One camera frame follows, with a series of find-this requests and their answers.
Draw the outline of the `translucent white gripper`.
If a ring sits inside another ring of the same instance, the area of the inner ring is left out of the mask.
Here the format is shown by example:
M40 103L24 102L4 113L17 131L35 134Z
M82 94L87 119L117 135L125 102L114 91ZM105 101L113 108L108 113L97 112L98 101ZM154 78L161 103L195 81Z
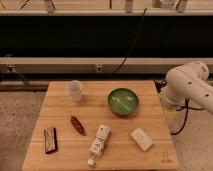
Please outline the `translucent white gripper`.
M164 122L170 125L176 116L176 98L169 87L163 87L159 93L159 99L163 109Z

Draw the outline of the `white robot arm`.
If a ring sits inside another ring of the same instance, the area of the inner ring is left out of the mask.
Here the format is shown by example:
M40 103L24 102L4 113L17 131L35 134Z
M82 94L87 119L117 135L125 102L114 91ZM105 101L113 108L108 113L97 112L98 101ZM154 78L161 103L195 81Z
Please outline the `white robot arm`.
M186 98L213 114L213 86L206 82L208 77L209 69L201 61L189 62L167 72L167 85L159 93L166 124L172 122L175 110L185 104Z

